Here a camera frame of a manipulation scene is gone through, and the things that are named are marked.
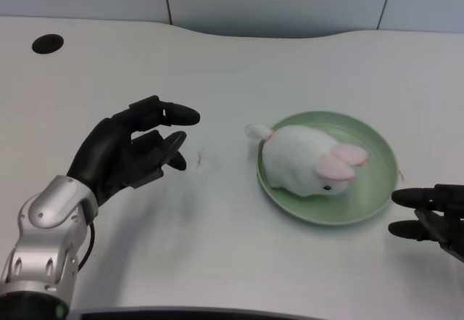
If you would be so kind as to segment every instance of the white plush rabbit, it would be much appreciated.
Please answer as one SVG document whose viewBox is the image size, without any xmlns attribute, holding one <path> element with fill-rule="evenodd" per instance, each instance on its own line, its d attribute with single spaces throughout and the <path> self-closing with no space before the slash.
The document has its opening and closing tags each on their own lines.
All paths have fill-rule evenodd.
<svg viewBox="0 0 464 320">
<path fill-rule="evenodd" d="M 262 162 L 269 185 L 301 197 L 343 192 L 355 178 L 351 167 L 363 166 L 368 160 L 364 149 L 307 126 L 284 126 L 272 131 L 250 124 L 245 132 L 265 140 Z"/>
</svg>

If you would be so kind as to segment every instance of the white table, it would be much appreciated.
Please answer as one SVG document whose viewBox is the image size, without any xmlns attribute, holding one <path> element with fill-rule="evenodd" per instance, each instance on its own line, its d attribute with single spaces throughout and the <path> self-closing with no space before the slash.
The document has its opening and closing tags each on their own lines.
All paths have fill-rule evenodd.
<svg viewBox="0 0 464 320">
<path fill-rule="evenodd" d="M 386 227 L 298 221 L 264 194 L 248 123 L 330 110 L 364 120 L 396 152 L 406 186 L 464 183 L 464 35 L 361 31 L 227 38 L 143 22 L 0 18 L 0 261 L 17 212 L 66 173 L 90 130 L 153 94 L 200 111 L 188 170 L 106 203 L 75 310 L 249 308 L 324 319 L 461 319 L 464 265 Z M 49 55 L 32 42 L 58 33 Z M 168 128 L 161 128 L 168 135 Z"/>
</svg>

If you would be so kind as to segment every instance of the robotic hand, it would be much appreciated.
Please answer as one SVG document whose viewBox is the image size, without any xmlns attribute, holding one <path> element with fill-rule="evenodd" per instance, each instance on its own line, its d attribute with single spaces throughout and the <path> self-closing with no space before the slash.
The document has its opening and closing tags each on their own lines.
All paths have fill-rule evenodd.
<svg viewBox="0 0 464 320">
<path fill-rule="evenodd" d="M 391 223 L 390 233 L 419 242 L 438 242 L 443 250 L 464 262 L 464 186 L 437 184 L 434 188 L 400 189 L 391 194 L 391 199 L 415 209 L 418 221 Z"/>
<path fill-rule="evenodd" d="M 78 150 L 66 176 L 57 176 L 18 215 L 20 238 L 0 279 L 0 319 L 64 319 L 75 278 L 90 255 L 93 221 L 110 197 L 128 186 L 138 188 L 163 176 L 164 164 L 183 171 L 178 152 L 186 133 L 163 139 L 150 131 L 160 124 L 189 126 L 199 113 L 156 96 L 103 119 Z M 91 229 L 91 243 L 78 264 L 77 252 Z"/>
</svg>

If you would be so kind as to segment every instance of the bunny ear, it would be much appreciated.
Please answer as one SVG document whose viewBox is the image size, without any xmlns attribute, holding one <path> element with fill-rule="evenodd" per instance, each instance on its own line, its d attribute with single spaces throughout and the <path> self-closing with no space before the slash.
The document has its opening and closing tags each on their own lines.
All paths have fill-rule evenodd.
<svg viewBox="0 0 464 320">
<path fill-rule="evenodd" d="M 363 166 L 368 161 L 368 153 L 353 144 L 337 144 L 332 154 L 351 166 Z"/>
<path fill-rule="evenodd" d="M 316 165 L 315 171 L 325 179 L 349 181 L 355 178 L 355 171 L 334 155 L 324 155 Z"/>
</svg>

